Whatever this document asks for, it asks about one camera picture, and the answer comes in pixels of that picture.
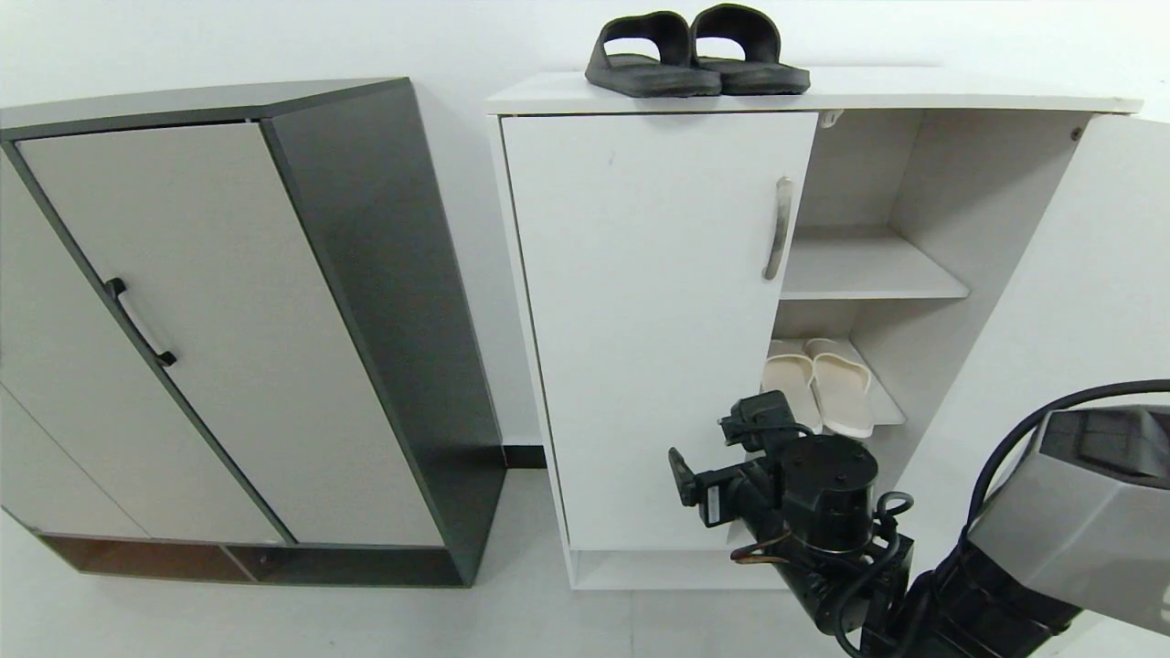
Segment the cabinet handle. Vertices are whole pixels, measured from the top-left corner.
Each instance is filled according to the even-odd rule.
[[[784,255],[784,238],[789,234],[789,219],[792,214],[792,179],[787,176],[776,181],[776,233],[772,235],[772,251],[768,254],[764,266],[764,281],[772,281],[780,270],[780,256]]]
[[[122,315],[122,318],[126,322],[126,324],[130,325],[131,329],[133,329],[135,337],[138,338],[138,341],[143,345],[146,347],[147,351],[150,351],[152,355],[154,355],[154,363],[157,363],[159,365],[159,368],[170,368],[170,366],[174,365],[174,363],[177,361],[179,361],[174,356],[174,352],[171,352],[171,351],[157,352],[157,351],[154,351],[154,348],[152,348],[151,344],[149,342],[146,342],[146,337],[143,336],[142,330],[138,329],[137,324],[135,324],[133,318],[131,318],[130,314],[126,313],[126,307],[122,306],[122,299],[121,299],[121,296],[122,296],[122,293],[126,292],[126,282],[123,281],[121,277],[115,276],[113,279],[110,279],[105,283],[102,283],[102,288],[105,290],[105,294],[110,295],[110,301],[113,302],[113,306],[115,306],[115,308],[118,309],[118,313]]]

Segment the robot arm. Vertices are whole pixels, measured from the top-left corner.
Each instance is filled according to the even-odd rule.
[[[742,399],[720,421],[728,445],[763,457],[695,474],[672,448],[670,467],[704,525],[742,519],[751,530],[756,543],[731,558],[773,564],[849,656],[1023,658],[1082,609],[1170,635],[1170,407],[1068,410],[1166,390],[1170,381],[1102,386],[1025,419],[980,474],[955,549],[909,589],[914,542],[896,516],[913,499],[890,492],[874,506],[868,450],[797,425],[783,393]],[[846,637],[856,629],[860,647]]]

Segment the floor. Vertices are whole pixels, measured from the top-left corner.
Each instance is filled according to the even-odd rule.
[[[785,592],[570,591],[544,471],[509,473],[470,590],[81,576],[7,515],[0,532],[6,658],[844,656]],[[1044,654],[1170,656],[1170,638],[1109,621],[1073,635]]]

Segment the cabinet door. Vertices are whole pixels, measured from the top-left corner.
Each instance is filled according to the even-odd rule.
[[[1170,372],[1168,162],[1170,124],[1089,122],[899,482],[915,495],[930,492],[906,515],[923,563],[954,546],[979,468],[1020,419],[1081,389]],[[1100,404],[1135,403],[1170,404],[1170,396]]]
[[[716,421],[759,391],[777,181],[794,219],[814,130],[813,114],[503,119],[572,548],[725,544],[680,506],[667,450],[695,471],[743,457]]]
[[[178,357],[176,385],[298,541],[442,544],[257,124],[21,150],[98,274],[126,281],[144,333]]]
[[[29,528],[109,537],[146,533],[0,386],[0,500]]]
[[[151,536],[281,541],[0,166],[0,381]]]

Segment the slipper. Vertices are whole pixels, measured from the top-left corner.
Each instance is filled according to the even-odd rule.
[[[828,338],[805,342],[812,357],[812,392],[820,416],[838,434],[865,439],[874,432],[874,414],[866,392],[873,373],[853,345]]]
[[[659,60],[646,55],[607,55],[614,39],[648,39]],[[690,67],[691,39],[687,19],[674,12],[614,19],[601,28],[585,68],[591,83],[636,98],[717,96],[720,75]]]
[[[743,47],[743,60],[701,57],[700,39],[730,39]],[[693,66],[720,74],[727,96],[794,95],[808,90],[808,71],[780,63],[780,30],[766,14],[742,5],[703,9],[690,25]]]
[[[813,398],[812,359],[793,341],[772,341],[768,345],[768,361],[764,362],[764,377],[759,392],[780,391],[789,400],[792,418],[815,433],[824,430],[820,411]]]

